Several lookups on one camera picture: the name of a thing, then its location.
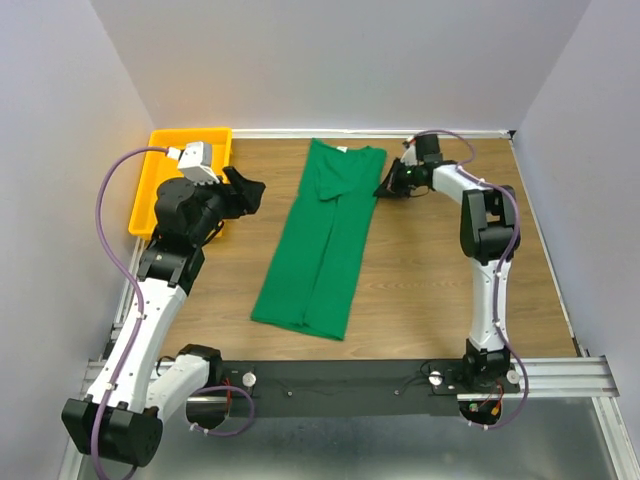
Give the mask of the aluminium front rail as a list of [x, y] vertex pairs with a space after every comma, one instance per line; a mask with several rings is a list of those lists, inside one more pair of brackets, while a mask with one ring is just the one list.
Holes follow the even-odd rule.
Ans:
[[616, 398], [619, 389], [607, 360], [604, 357], [529, 358], [522, 365], [514, 366], [513, 384], [501, 380], [498, 386], [490, 383], [468, 392], [452, 386], [444, 379], [444, 371], [436, 369], [434, 375], [411, 374], [401, 382], [403, 388], [422, 382], [431, 385], [436, 393], [457, 395], [460, 401], [485, 399], [519, 399], [524, 394], [529, 399], [539, 398]]

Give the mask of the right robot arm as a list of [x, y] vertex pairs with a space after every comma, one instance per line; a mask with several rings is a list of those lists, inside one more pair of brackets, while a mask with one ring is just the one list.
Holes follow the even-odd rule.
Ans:
[[508, 277], [519, 246], [521, 219], [514, 190], [481, 179], [465, 169], [475, 157], [447, 160], [438, 130], [419, 132], [404, 141], [377, 187], [377, 198], [405, 199], [425, 187], [460, 206], [459, 240], [472, 270], [472, 324], [456, 378], [480, 392], [504, 378], [511, 367], [506, 309]]

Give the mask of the green t shirt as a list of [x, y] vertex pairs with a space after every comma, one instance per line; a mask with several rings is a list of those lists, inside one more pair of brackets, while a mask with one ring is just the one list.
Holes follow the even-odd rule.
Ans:
[[311, 141], [253, 321], [344, 339], [386, 158]]

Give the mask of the yellow plastic tray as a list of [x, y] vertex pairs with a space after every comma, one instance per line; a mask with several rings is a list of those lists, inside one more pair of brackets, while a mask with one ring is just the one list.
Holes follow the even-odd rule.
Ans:
[[[184, 149], [187, 143], [203, 141], [213, 148], [212, 169], [226, 180], [222, 169], [230, 165], [232, 153], [232, 129], [229, 127], [174, 128], [154, 130], [148, 145]], [[182, 177], [176, 160], [159, 152], [147, 152], [144, 156], [140, 180], [129, 220], [128, 232], [149, 241], [157, 224], [154, 205], [157, 188], [166, 180]]]

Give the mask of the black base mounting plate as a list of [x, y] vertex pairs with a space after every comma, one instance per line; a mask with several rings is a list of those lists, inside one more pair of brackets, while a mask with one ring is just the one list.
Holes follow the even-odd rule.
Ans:
[[223, 379], [249, 393], [256, 418], [456, 416], [520, 387], [502, 374], [466, 380], [459, 359], [226, 361]]

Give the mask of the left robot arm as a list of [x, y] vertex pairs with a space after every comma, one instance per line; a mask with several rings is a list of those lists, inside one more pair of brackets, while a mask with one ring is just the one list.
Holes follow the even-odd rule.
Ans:
[[183, 307], [205, 260], [203, 248], [225, 221], [258, 211], [266, 186], [235, 168], [212, 182], [186, 177], [157, 189], [157, 219], [138, 270], [128, 278], [134, 300], [102, 370], [82, 399], [66, 402], [61, 417], [79, 452], [101, 479], [107, 460], [132, 471], [150, 463], [164, 423], [187, 398], [215, 391], [237, 392], [225, 378], [218, 350], [188, 345], [158, 379], [152, 377], [159, 350]]

